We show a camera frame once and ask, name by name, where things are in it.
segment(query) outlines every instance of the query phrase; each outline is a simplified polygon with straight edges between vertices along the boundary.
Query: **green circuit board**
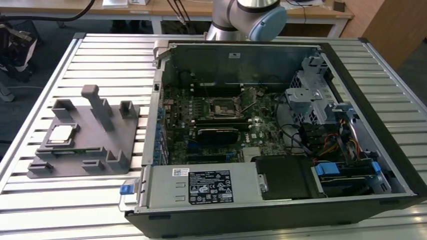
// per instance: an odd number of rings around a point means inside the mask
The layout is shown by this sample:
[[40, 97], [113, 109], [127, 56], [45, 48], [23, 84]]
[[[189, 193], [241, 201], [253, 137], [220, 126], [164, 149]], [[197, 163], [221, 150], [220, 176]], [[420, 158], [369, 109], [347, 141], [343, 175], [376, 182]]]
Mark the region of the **green circuit board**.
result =
[[[188, 160], [192, 156], [225, 156], [227, 162], [240, 163], [244, 162], [241, 149], [248, 147], [259, 147], [261, 155], [285, 154], [285, 144], [272, 114], [280, 94], [264, 93], [265, 90], [248, 86], [236, 97], [195, 97], [189, 89], [164, 90], [169, 165], [199, 164]], [[195, 141], [195, 120], [233, 116], [245, 119], [251, 125], [247, 131], [237, 133], [236, 143], [200, 147]]]

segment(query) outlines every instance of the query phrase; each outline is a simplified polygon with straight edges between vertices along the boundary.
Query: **motherboard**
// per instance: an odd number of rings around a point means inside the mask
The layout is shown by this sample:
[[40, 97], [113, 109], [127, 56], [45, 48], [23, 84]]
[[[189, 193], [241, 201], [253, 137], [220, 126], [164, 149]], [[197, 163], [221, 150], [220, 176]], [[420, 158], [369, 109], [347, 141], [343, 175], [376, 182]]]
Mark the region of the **motherboard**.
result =
[[264, 86], [165, 87], [168, 165], [240, 163], [287, 154], [275, 118], [280, 95]]

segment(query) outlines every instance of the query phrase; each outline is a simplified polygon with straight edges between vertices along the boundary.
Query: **warning label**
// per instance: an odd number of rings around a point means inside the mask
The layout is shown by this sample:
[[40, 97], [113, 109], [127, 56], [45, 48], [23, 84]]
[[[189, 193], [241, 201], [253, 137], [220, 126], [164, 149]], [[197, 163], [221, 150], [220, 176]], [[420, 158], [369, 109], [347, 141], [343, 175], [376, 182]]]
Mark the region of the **warning label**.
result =
[[229, 170], [189, 172], [188, 195], [188, 202], [192, 205], [232, 203], [233, 188]]

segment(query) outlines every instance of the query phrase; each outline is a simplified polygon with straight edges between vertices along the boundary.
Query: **table leg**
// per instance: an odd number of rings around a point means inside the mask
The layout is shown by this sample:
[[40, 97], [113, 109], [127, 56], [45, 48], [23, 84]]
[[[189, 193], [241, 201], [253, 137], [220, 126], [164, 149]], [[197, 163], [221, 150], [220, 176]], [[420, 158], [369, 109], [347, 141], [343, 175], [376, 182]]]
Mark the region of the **table leg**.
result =
[[152, 16], [149, 19], [151, 19], [151, 25], [152, 25], [152, 33], [153, 34], [163, 34], [161, 16]]
[[328, 35], [327, 35], [328, 38], [339, 38], [340, 37], [347, 22], [348, 22], [347, 18], [336, 19], [336, 22], [335, 22], [335, 24], [331, 28], [331, 31], [328, 32]]

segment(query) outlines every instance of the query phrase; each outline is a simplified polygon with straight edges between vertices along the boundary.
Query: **aluminum profile table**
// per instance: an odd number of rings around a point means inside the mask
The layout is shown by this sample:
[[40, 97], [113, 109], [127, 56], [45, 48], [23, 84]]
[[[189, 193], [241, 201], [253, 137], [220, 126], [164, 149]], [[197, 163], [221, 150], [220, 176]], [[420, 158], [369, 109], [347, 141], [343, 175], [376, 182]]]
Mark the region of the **aluminum profile table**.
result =
[[[137, 178], [155, 68], [153, 42], [201, 40], [185, 35], [87, 34], [75, 38], [35, 103], [0, 163], [0, 239], [144, 240], [119, 211], [119, 188]], [[328, 42], [340, 57], [392, 136], [427, 181], [427, 109], [368, 43], [357, 39], [283, 37], [276, 41]], [[39, 178], [27, 168], [53, 119], [56, 99], [80, 97], [81, 86], [99, 85], [111, 105], [132, 100], [140, 105], [131, 172], [124, 175]], [[133, 196], [125, 204], [135, 204]], [[357, 224], [235, 233], [189, 239], [427, 239], [427, 204], [384, 212]]]

